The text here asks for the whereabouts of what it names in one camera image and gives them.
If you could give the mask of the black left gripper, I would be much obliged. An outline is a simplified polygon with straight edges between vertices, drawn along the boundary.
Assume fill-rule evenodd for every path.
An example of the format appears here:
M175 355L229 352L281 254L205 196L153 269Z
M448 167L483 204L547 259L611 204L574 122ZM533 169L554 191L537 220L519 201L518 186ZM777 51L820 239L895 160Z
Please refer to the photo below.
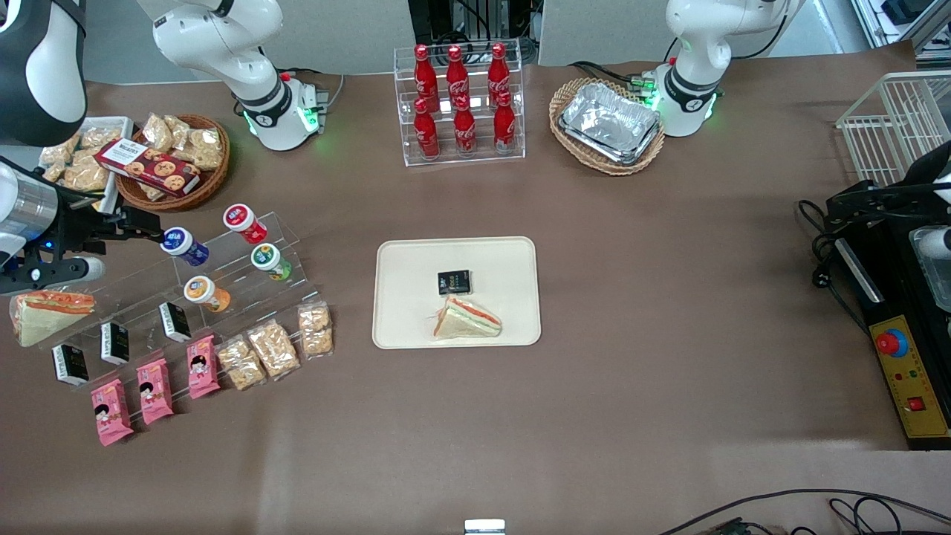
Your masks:
M828 198L828 224L866 224L876 220L949 220L950 143L918 158L896 185L884 187L877 209L862 200L877 186L859 181Z

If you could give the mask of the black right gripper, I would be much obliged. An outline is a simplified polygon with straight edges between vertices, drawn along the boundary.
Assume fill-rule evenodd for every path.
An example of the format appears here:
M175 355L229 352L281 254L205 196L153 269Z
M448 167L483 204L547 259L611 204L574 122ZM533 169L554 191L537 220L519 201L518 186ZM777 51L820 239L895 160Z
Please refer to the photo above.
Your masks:
M57 213L48 228L48 252L106 254L108 241L145 239L162 241L160 216L143 210L120 210L118 224L112 215L93 209L93 199L57 190Z

